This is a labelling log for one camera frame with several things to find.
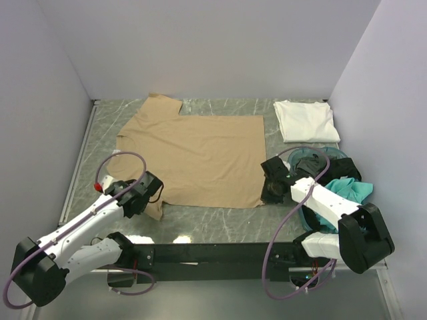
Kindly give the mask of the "tan t shirt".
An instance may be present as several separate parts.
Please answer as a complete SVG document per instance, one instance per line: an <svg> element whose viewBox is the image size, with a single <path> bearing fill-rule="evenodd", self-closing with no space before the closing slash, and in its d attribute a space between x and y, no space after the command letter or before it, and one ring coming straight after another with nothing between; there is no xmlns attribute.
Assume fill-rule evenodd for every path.
<svg viewBox="0 0 427 320"><path fill-rule="evenodd" d="M163 181L158 204L250 209L262 204L266 160L261 115L180 115L182 102L152 93L116 137L119 156L107 165L119 180L137 179L143 168Z"/></svg>

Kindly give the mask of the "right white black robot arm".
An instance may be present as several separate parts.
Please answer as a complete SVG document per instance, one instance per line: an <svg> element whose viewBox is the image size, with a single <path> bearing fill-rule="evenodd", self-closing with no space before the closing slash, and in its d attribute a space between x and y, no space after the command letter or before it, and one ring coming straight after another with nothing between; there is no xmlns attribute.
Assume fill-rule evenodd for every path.
<svg viewBox="0 0 427 320"><path fill-rule="evenodd" d="M313 230L298 237L292 251L298 265L307 266L315 258L337 259L362 274L395 251L383 216L374 204L347 200L321 186L304 170L291 173L278 156L264 161L261 167L266 178L264 201L279 203L289 194L338 231Z"/></svg>

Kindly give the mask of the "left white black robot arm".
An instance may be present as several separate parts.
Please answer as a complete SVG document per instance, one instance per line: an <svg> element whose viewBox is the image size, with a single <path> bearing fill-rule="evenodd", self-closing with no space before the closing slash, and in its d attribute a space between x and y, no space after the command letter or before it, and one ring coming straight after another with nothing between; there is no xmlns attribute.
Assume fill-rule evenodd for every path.
<svg viewBox="0 0 427 320"><path fill-rule="evenodd" d="M146 275L153 265L151 247L139 250L119 232L94 245L89 241L109 224L142 213L151 198L162 192L161 180L150 172L129 181L106 176L94 187L101 195L84 212L39 240L27 237L16 246L10 282L38 307L49 304L72 281L100 267Z"/></svg>

